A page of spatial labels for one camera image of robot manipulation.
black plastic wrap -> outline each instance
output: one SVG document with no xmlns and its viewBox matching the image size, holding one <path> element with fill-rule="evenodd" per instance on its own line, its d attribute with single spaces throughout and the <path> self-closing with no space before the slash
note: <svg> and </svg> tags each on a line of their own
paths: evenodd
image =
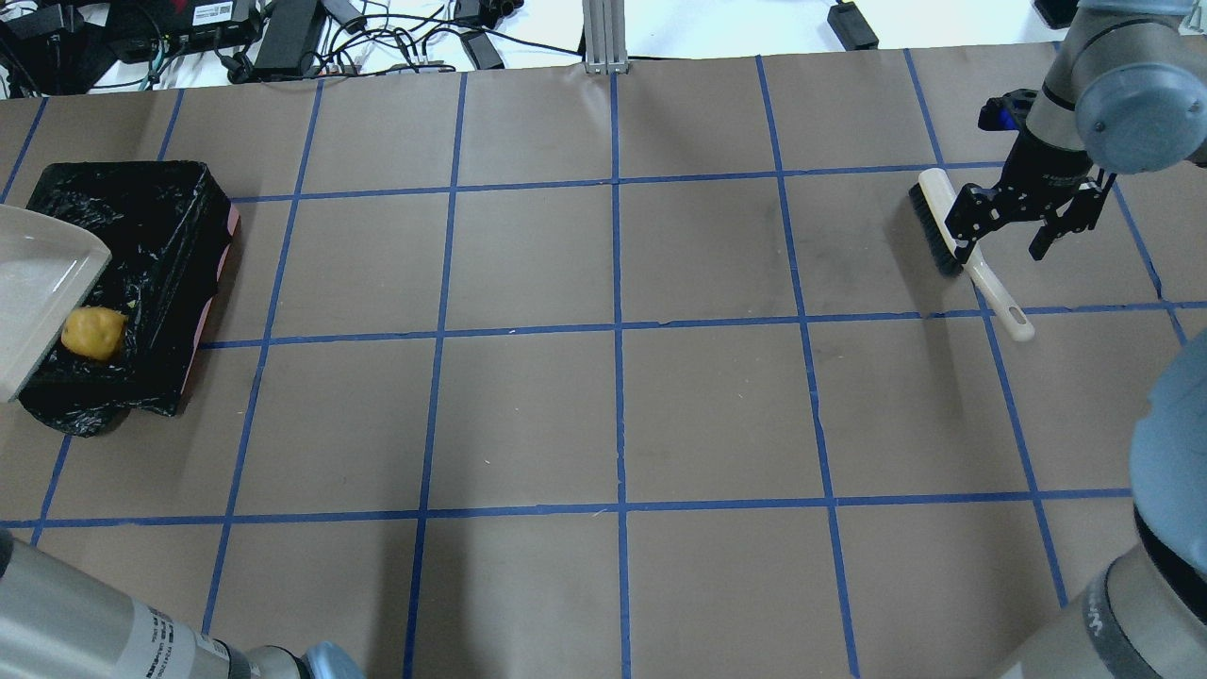
<svg viewBox="0 0 1207 679">
<path fill-rule="evenodd" d="M 175 415 L 234 226 L 204 163 L 62 163 L 46 168 L 28 209 L 91 230 L 112 252 L 83 305 L 127 316 L 110 362 L 56 343 L 22 405 L 65 434 L 92 437 L 126 410 Z"/>
</svg>

black bristles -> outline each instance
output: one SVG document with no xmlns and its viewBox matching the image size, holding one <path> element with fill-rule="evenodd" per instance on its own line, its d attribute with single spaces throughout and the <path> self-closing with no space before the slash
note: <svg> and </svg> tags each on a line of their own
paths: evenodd
<svg viewBox="0 0 1207 679">
<path fill-rule="evenodd" d="M 939 232 L 939 223 L 934 221 L 931 205 L 926 201 L 926 193 L 917 183 L 909 189 L 909 200 L 914 205 L 914 213 L 922 222 L 922 234 L 926 235 L 926 244 L 931 246 L 931 257 L 939 273 L 946 277 L 956 277 L 964 270 L 964 265 L 947 248 L 947 242 Z"/>
</svg>

white dustpan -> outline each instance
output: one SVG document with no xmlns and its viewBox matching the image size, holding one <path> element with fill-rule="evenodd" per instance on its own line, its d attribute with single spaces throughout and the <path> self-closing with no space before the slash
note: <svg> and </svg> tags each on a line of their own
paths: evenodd
<svg viewBox="0 0 1207 679">
<path fill-rule="evenodd" d="M 0 403 L 21 393 L 109 256 L 78 226 L 0 205 Z"/>
</svg>

scrub brush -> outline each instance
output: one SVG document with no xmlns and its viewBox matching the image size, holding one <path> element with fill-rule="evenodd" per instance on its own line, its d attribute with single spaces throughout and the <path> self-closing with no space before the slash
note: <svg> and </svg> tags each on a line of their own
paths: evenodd
<svg viewBox="0 0 1207 679">
<path fill-rule="evenodd" d="M 968 253 L 968 263 L 961 264 L 952 253 L 956 248 L 956 240 L 946 227 L 947 213 L 956 203 L 956 189 L 951 187 L 947 172 L 938 168 L 923 170 L 919 175 L 919 182 L 910 188 L 910 201 L 914 212 L 922 222 L 922 232 L 926 241 L 931 246 L 931 254 L 934 258 L 939 273 L 947 277 L 960 275 L 961 270 L 968 270 L 976 287 L 985 294 L 990 308 L 1010 334 L 1015 343 L 1027 343 L 1036 335 L 1036 326 L 1031 324 L 1027 314 L 1014 300 L 1014 297 L 1005 289 L 998 280 L 993 269 L 989 268 L 980 247 L 973 245 Z"/>
</svg>

blue tape grid line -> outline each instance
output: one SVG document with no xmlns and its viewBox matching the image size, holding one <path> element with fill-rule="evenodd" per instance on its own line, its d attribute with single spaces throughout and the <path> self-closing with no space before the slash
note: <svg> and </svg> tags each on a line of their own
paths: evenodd
<svg viewBox="0 0 1207 679">
<path fill-rule="evenodd" d="M 797 168 L 797 169 L 785 169 L 782 171 L 776 170 L 762 170 L 762 171 L 731 171 L 731 172 L 713 172 L 713 174 L 674 174 L 674 175 L 654 175 L 654 176 L 612 176 L 602 178 L 573 178 L 565 181 L 526 181 L 526 182 L 511 182 L 511 183 L 473 183 L 457 186 L 456 191 L 459 193 L 479 193 L 484 191 L 526 191 L 530 188 L 566 188 L 575 186 L 605 186 L 608 183 L 672 183 L 672 182 L 686 182 L 686 181 L 730 181 L 730 180 L 742 180 L 742 178 L 774 178 L 782 174 L 783 176 L 822 176 L 822 175 L 834 175 L 834 174 L 875 174 L 875 172 L 888 172 L 888 171 L 922 171 L 927 168 L 935 166 L 934 163 L 922 163 L 922 164 L 904 164 L 904 165 L 855 165 L 855 166 L 836 166 L 836 168 Z M 972 163 L 947 163 L 944 165 L 949 169 L 979 169 L 979 168 L 999 168 L 1001 162 L 972 162 Z M 269 195 L 240 195 L 232 198 L 233 203 L 274 203 L 285 200 L 327 200 L 327 199 L 340 199 L 340 198 L 372 198 L 381 195 L 416 195 L 416 194 L 430 194 L 430 193 L 448 193 L 451 189 L 449 186 L 420 186 L 420 187 L 400 187 L 400 188 L 372 188 L 363 191 L 323 191 L 316 193 L 302 193 L 295 195 L 292 193 L 276 193 Z"/>
<path fill-rule="evenodd" d="M 457 175 L 461 169 L 461 133 L 465 127 L 466 74 L 461 74 L 456 103 L 456 127 L 453 136 L 453 170 L 449 177 L 448 221 L 444 227 L 444 268 L 441 274 L 439 316 L 436 324 L 436 350 L 432 353 L 432 385 L 427 399 L 427 435 L 424 441 L 424 473 L 419 487 L 419 515 L 415 526 L 415 550 L 410 567 L 410 599 L 407 628 L 403 631 L 402 675 L 410 679 L 415 669 L 415 636 L 419 628 L 419 591 L 424 574 L 424 548 L 427 537 L 427 505 L 432 490 L 432 455 L 436 447 L 436 410 L 439 405 L 441 367 L 444 357 L 444 326 L 448 321 L 449 276 L 453 268 L 453 227 L 456 222 Z"/>
<path fill-rule="evenodd" d="M 185 103 L 185 89 L 176 90 L 176 103 L 171 107 L 171 117 L 168 118 L 168 129 L 163 133 L 163 144 L 159 145 L 159 154 L 156 160 L 163 160 L 168 156 L 168 144 L 171 141 L 171 133 L 176 129 L 176 118 L 180 117 L 180 106 Z"/>
<path fill-rule="evenodd" d="M 822 491 L 826 494 L 826 513 L 830 533 L 830 551 L 834 558 L 834 578 L 838 590 L 839 611 L 842 617 L 842 636 L 846 642 L 846 660 L 852 677 L 859 677 L 859 654 L 855 640 L 855 622 L 851 617 L 851 599 L 847 593 L 846 566 L 842 558 L 842 537 L 838 525 L 838 505 L 834 501 L 834 484 L 830 479 L 829 456 L 826 450 L 826 432 L 822 428 L 821 400 L 817 390 L 817 375 L 814 367 L 812 343 L 809 335 L 809 317 L 805 309 L 805 297 L 800 288 L 800 270 L 797 263 L 797 240 L 792 232 L 792 213 L 788 209 L 788 188 L 785 182 L 783 158 L 780 152 L 780 134 L 775 127 L 775 107 L 771 104 L 771 92 L 766 81 L 766 69 L 763 57 L 754 57 L 758 69 L 759 89 L 763 92 L 763 106 L 766 110 L 766 127 L 771 136 L 771 154 L 775 158 L 776 185 L 780 192 L 780 216 L 783 221 L 783 240 L 787 247 L 788 269 L 792 275 L 792 293 L 797 302 L 797 322 L 800 327 L 800 345 L 804 352 L 805 377 L 809 382 L 810 410 L 814 418 L 814 437 L 817 443 L 817 463 L 821 468 Z"/>
<path fill-rule="evenodd" d="M 1039 491 L 1043 501 L 1090 501 L 1103 498 L 1130 498 L 1130 488 L 1069 488 Z M 991 493 L 943 493 L 922 496 L 849 496 L 817 498 L 753 498 L 729 501 L 654 501 L 626 502 L 628 513 L 664 513 L 664 511 L 723 511 L 723 510 L 768 510 L 768 509 L 823 509 L 830 505 L 840 508 L 863 507 L 902 507 L 902 505 L 966 505 L 984 503 L 1030 503 L 1030 491 L 1004 491 Z M 428 508 L 424 516 L 431 519 L 480 519 L 494 516 L 566 516 L 618 514 L 619 503 L 591 504 L 555 504 L 520 505 L 491 508 Z M 182 516 L 111 516 L 94 519 L 27 519 L 0 520 L 0 528 L 33 528 L 39 525 L 45 528 L 109 528 L 115 526 L 251 526 L 264 523 L 342 523 L 356 521 L 416 521 L 419 510 L 390 511 L 334 511 L 334 513 L 298 513 L 298 514 L 245 514 L 226 516 L 182 515 Z"/>
<path fill-rule="evenodd" d="M 943 162 L 943 150 L 939 146 L 939 137 L 934 133 L 934 122 L 931 119 L 931 111 L 926 104 L 926 93 L 922 90 L 922 82 L 917 77 L 917 69 L 914 66 L 914 57 L 909 49 L 903 49 L 905 65 L 909 69 L 910 80 L 914 81 L 914 92 L 917 94 L 919 107 L 922 111 L 922 119 L 926 122 L 927 134 L 931 136 L 931 146 L 934 157 L 940 165 Z M 1043 498 L 1039 494 L 1039 485 L 1036 481 L 1036 473 L 1031 464 L 1031 453 L 1027 450 L 1026 437 L 1022 433 L 1022 422 L 1019 418 L 1019 409 L 1014 403 L 1014 392 L 1010 390 L 1010 377 L 1005 370 L 1005 362 L 1002 359 L 1002 349 L 997 341 L 997 330 L 993 327 L 993 312 L 985 302 L 981 291 L 973 286 L 976 292 L 976 305 L 981 311 L 981 321 L 985 324 L 985 334 L 989 338 L 990 352 L 993 355 L 993 365 L 997 370 L 998 382 L 1002 385 L 1002 397 L 1005 399 L 1005 409 L 1010 416 L 1010 427 L 1014 431 L 1014 440 L 1019 449 L 1019 463 L 1022 466 L 1024 476 L 1027 480 L 1027 492 L 1031 496 L 1032 505 L 1036 510 L 1036 523 L 1039 526 L 1039 537 L 1044 544 L 1044 554 L 1048 557 L 1048 569 L 1051 572 L 1053 589 L 1056 592 L 1056 601 L 1061 607 L 1068 603 L 1065 591 L 1065 576 L 1061 574 L 1060 560 L 1056 557 L 1056 548 L 1053 543 L 1051 529 L 1048 526 L 1048 515 L 1044 511 Z"/>
<path fill-rule="evenodd" d="M 1168 309 L 1202 309 L 1207 302 L 1141 302 L 1132 304 L 1086 304 L 1081 306 L 1024 306 L 1028 315 L 1091 314 L 1091 312 L 1131 312 L 1160 311 Z M 810 324 L 818 322 L 859 322 L 877 320 L 926 320 L 943 317 L 979 317 L 980 309 L 952 309 L 921 314 L 917 311 L 874 311 L 852 314 L 805 315 Z M 630 320 L 620 323 L 624 329 L 659 329 L 672 327 L 731 327 L 745 324 L 792 324 L 800 322 L 799 316 L 750 316 L 750 317 L 711 317 L 686 320 Z M 445 329 L 444 336 L 495 336 L 500 334 L 553 334 L 559 332 L 612 332 L 616 324 L 611 322 L 585 322 L 570 324 L 527 324 L 517 327 L 479 327 L 466 329 Z M 397 339 L 433 339 L 436 330 L 414 332 L 366 332 L 349 334 L 309 334 L 272 336 L 269 346 L 278 345 L 322 345 L 330 343 L 386 343 Z M 241 350 L 260 347 L 262 339 L 222 339 L 217 343 L 203 343 L 203 351 Z"/>
<path fill-rule="evenodd" d="M 25 133 L 25 141 L 21 145 L 21 151 L 17 153 L 17 159 L 12 163 L 12 171 L 8 172 L 8 180 L 4 182 L 4 189 L 0 191 L 0 203 L 8 199 L 8 192 L 12 191 L 12 182 L 17 181 L 17 172 L 21 171 L 21 163 L 25 160 L 25 153 L 29 151 L 29 145 L 34 142 L 34 133 L 37 131 L 37 123 L 42 122 L 42 112 L 46 111 L 46 103 L 49 98 L 43 98 L 42 103 L 37 105 L 37 112 L 34 113 L 34 121 L 29 123 L 29 131 Z"/>
<path fill-rule="evenodd" d="M 1136 226 L 1136 218 L 1127 205 L 1127 198 L 1124 197 L 1124 188 L 1116 181 L 1113 191 L 1115 200 L 1119 201 L 1119 211 L 1123 212 L 1124 222 L 1127 223 L 1127 230 L 1131 232 L 1132 240 L 1136 242 L 1136 250 L 1139 251 L 1141 258 L 1144 259 L 1144 269 L 1148 271 L 1149 280 L 1153 281 L 1153 288 L 1156 289 L 1156 298 L 1165 304 L 1165 311 L 1170 314 L 1170 322 L 1173 324 L 1173 333 L 1178 336 L 1178 343 L 1184 346 L 1186 344 L 1186 332 L 1182 328 L 1182 321 L 1178 320 L 1174 308 L 1165 299 L 1165 285 L 1161 282 L 1161 275 L 1156 273 L 1156 264 L 1153 263 L 1153 256 L 1148 251 L 1148 245 L 1144 244 L 1139 227 Z"/>
<path fill-rule="evenodd" d="M 39 511 L 37 521 L 31 527 L 34 534 L 29 538 L 29 544 L 37 546 L 42 539 L 42 531 L 46 528 L 46 519 L 51 514 L 51 503 L 54 502 L 54 491 L 59 487 L 59 478 L 63 476 L 63 466 L 68 462 L 68 450 L 71 447 L 71 437 L 64 437 L 59 444 L 59 455 L 54 458 L 54 470 L 51 472 L 51 482 L 46 486 L 46 496 L 42 497 L 42 508 Z"/>
<path fill-rule="evenodd" d="M 616 351 L 616 503 L 619 566 L 620 677 L 632 678 L 632 643 L 629 621 L 629 487 L 624 467 L 624 312 L 620 286 L 620 87 L 617 74 L 608 76 L 608 109 L 612 125 L 612 333 Z"/>
<path fill-rule="evenodd" d="M 256 417 L 256 405 L 260 400 L 260 387 L 264 377 L 264 367 L 268 364 L 268 339 L 273 333 L 273 321 L 276 318 L 276 303 L 280 298 L 281 280 L 285 277 L 285 263 L 288 259 L 290 241 L 293 236 L 293 223 L 297 218 L 298 199 L 302 193 L 302 182 L 305 180 L 307 164 L 310 158 L 310 147 L 314 142 L 314 129 L 319 122 L 319 109 L 322 104 L 322 81 L 315 84 L 314 104 L 310 110 L 310 123 L 307 127 L 305 144 L 302 147 L 302 162 L 298 165 L 297 180 L 293 183 L 295 199 L 290 204 L 290 216 L 285 223 L 285 236 L 281 239 L 281 252 L 276 262 L 276 275 L 273 279 L 273 292 L 268 302 L 268 315 L 264 320 L 264 333 L 260 344 L 260 359 L 256 363 L 256 375 L 251 382 L 251 392 L 247 396 L 247 409 L 243 420 L 243 432 L 239 435 L 239 453 L 235 457 L 234 473 L 231 475 L 231 491 L 227 496 L 226 515 L 222 522 L 222 535 L 218 538 L 218 550 L 214 558 L 214 573 L 210 578 L 210 591 L 205 599 L 205 615 L 202 617 L 202 632 L 209 633 L 214 622 L 214 607 L 217 603 L 218 586 L 222 584 L 222 567 L 226 563 L 226 551 L 231 540 L 232 517 L 235 504 L 239 499 L 239 486 L 243 481 L 244 463 L 247 458 L 247 443 L 251 439 L 251 423 Z"/>
</svg>

